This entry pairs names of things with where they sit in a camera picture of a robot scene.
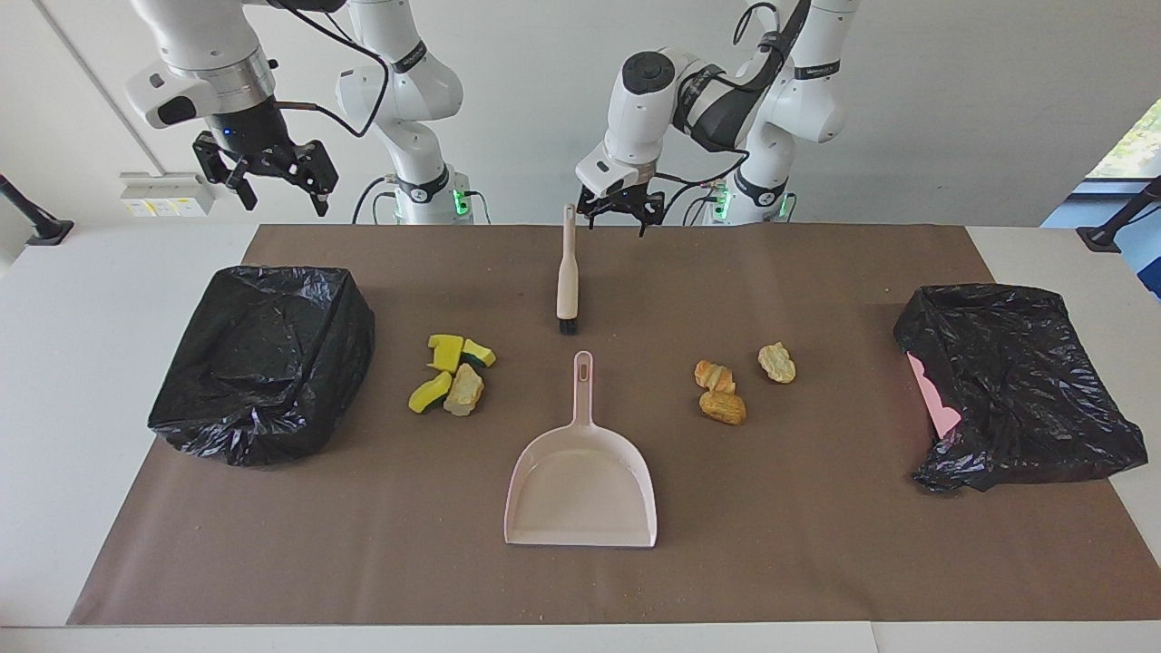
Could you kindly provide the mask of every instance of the yellow food piece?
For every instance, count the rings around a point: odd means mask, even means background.
[[[491,367],[496,363],[496,352],[468,338],[463,342],[461,359],[473,367]]]
[[[786,351],[781,343],[758,350],[758,365],[766,371],[766,376],[779,383],[789,383],[798,375],[798,368],[791,360],[791,352]]]
[[[745,402],[729,393],[706,390],[698,400],[698,408],[711,419],[737,426],[745,422]]]
[[[484,392],[484,380],[476,374],[467,363],[460,365],[455,372],[455,380],[452,381],[452,389],[444,400],[444,410],[456,417],[467,417],[476,408],[479,395]]]
[[[693,368],[693,380],[698,386],[715,393],[734,394],[737,385],[734,382],[734,371],[724,365],[699,360]]]
[[[412,411],[423,414],[425,410],[438,403],[448,392],[452,389],[452,374],[448,372],[440,372],[439,376],[435,376],[431,381],[416,388],[416,392],[411,393],[411,399],[408,400],[408,408]]]
[[[455,372],[460,365],[460,353],[463,351],[463,336],[437,335],[427,339],[427,346],[435,350],[427,367]]]

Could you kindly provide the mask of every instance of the table surface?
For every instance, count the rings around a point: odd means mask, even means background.
[[[241,260],[254,230],[80,225],[64,246],[26,250],[0,279],[0,624],[8,626],[0,650],[308,651],[339,641],[355,651],[704,651],[728,643],[735,651],[1034,652],[1110,641],[1154,651],[1161,640],[1161,622],[53,627],[65,623],[153,440],[143,416],[207,280]],[[1155,450],[1161,304],[1119,257],[1088,252],[1070,230],[968,231],[998,282],[1063,295],[1109,392]],[[1147,465],[1112,483],[1156,558],[1161,469]]]

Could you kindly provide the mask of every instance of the bin covered with black bag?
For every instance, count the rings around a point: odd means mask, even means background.
[[[295,460],[330,440],[367,374],[375,314],[351,272],[218,271],[178,345],[149,428],[229,465]]]
[[[1141,430],[1109,396],[1055,293],[925,286],[895,340],[960,416],[914,474],[931,490],[1103,479],[1148,461]]]

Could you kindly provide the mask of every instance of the brown mat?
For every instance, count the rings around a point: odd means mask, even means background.
[[[367,381],[332,443],[283,468],[156,444],[70,623],[1161,618],[1161,573],[1108,482],[947,498],[908,478],[931,426],[890,328],[916,286],[990,281],[964,229],[582,232],[572,338],[553,314],[558,241],[262,227],[246,263],[354,272],[378,321]],[[432,332],[498,352],[469,418],[406,410]],[[798,361],[789,386],[755,363],[773,340]],[[652,551],[504,544],[512,466],[568,422],[579,349],[597,422],[649,464]],[[744,426],[700,416],[699,358],[734,367]]]

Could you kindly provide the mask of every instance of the tree foliage outside window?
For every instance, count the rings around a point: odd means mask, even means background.
[[[1089,177],[1152,179],[1158,174],[1161,174],[1161,100],[1145,112]]]

